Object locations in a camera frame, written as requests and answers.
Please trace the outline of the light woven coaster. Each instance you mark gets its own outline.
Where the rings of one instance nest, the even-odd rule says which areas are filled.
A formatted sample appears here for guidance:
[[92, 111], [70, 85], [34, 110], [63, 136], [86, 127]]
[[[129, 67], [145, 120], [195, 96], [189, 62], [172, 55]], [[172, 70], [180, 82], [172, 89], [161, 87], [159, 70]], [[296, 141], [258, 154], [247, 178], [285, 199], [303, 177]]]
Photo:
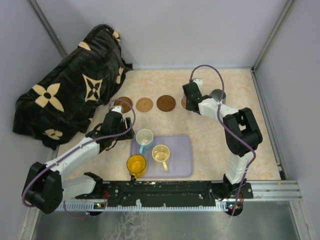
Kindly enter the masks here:
[[186, 109], [186, 102], [183, 98], [181, 99], [181, 105], [184, 109]]

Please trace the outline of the brown wooden coaster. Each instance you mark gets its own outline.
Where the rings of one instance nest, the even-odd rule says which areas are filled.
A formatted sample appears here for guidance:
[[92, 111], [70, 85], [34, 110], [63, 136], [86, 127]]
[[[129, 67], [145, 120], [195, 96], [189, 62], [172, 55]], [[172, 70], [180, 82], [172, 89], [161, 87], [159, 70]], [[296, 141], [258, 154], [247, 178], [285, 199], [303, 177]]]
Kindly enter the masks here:
[[122, 96], [119, 97], [113, 104], [114, 106], [122, 106], [123, 113], [128, 113], [131, 111], [131, 106], [133, 105], [132, 100], [129, 97]]

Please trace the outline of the grey-green mug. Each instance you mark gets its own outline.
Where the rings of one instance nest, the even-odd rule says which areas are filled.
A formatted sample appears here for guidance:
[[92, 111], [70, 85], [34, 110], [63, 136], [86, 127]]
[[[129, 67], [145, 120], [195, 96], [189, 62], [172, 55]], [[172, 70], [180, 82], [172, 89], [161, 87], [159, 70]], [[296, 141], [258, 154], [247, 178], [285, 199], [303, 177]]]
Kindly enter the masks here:
[[226, 104], [227, 95], [221, 89], [214, 89], [209, 94], [216, 102], [221, 102], [222, 104]]

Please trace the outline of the dark brown round coaster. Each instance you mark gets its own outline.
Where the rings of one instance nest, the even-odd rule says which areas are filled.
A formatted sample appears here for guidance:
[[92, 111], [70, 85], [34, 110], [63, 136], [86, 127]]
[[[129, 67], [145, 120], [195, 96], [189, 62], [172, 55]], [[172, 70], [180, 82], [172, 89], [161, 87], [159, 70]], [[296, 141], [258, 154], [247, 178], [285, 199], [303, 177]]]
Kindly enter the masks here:
[[157, 108], [163, 112], [170, 112], [176, 107], [176, 100], [171, 95], [162, 95], [156, 101]]

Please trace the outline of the white and blue mug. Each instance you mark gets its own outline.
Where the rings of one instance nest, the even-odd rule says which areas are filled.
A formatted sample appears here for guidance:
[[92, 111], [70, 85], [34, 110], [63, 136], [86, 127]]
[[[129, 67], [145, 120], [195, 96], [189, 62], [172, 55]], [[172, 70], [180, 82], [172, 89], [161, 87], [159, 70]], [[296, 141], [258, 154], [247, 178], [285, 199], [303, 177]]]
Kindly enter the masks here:
[[137, 132], [135, 140], [139, 145], [139, 153], [143, 155], [154, 145], [154, 135], [149, 129], [141, 129]]

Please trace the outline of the light wooden coaster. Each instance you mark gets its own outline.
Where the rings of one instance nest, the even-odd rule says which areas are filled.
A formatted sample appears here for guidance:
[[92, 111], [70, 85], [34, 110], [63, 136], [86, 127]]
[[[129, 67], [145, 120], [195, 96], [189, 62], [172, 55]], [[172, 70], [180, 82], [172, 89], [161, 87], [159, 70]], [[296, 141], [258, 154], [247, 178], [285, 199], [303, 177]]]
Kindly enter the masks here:
[[136, 109], [139, 112], [146, 113], [153, 108], [153, 101], [148, 97], [142, 97], [136, 102]]

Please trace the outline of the yellow mug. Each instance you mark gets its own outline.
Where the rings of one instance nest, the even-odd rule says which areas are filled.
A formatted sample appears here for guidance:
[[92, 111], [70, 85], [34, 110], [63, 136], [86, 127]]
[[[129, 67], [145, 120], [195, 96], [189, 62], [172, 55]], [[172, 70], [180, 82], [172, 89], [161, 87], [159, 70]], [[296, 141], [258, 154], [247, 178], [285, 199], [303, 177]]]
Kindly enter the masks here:
[[135, 181], [146, 174], [147, 161], [142, 155], [135, 154], [129, 157], [126, 167], [130, 174], [130, 180]]

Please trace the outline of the cream mug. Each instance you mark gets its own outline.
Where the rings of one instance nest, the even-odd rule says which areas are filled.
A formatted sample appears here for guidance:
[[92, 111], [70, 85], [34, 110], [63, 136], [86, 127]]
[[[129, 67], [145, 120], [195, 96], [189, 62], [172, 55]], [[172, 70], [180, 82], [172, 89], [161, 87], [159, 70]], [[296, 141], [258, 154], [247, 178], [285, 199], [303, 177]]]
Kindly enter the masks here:
[[155, 164], [163, 168], [165, 172], [169, 171], [169, 163], [171, 159], [170, 149], [163, 144], [156, 145], [151, 152]]

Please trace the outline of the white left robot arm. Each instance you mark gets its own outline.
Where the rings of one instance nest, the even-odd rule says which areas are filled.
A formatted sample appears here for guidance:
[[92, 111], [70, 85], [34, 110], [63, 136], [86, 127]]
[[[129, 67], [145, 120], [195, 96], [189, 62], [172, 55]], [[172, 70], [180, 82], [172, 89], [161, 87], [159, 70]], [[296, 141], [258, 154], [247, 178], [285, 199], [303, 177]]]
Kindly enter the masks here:
[[86, 172], [78, 178], [67, 178], [86, 161], [111, 150], [117, 142], [133, 139], [134, 122], [130, 117], [123, 117], [121, 105], [115, 105], [103, 122], [73, 148], [46, 163], [34, 163], [24, 184], [22, 203], [50, 214], [69, 199], [101, 197], [104, 192], [103, 179], [96, 174]]

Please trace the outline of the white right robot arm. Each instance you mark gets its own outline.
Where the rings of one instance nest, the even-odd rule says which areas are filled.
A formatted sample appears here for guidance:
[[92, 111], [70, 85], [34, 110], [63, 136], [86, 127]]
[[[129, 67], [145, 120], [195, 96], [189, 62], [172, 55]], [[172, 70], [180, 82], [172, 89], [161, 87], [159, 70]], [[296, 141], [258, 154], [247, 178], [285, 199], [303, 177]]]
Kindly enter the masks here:
[[182, 88], [182, 102], [188, 111], [210, 117], [224, 128], [231, 158], [223, 182], [214, 189], [214, 193], [221, 200], [235, 198], [246, 183], [249, 166], [256, 158], [255, 150], [263, 141], [255, 116], [248, 107], [236, 109], [225, 105], [226, 94], [221, 89], [202, 95], [203, 80], [200, 78], [191, 80]]

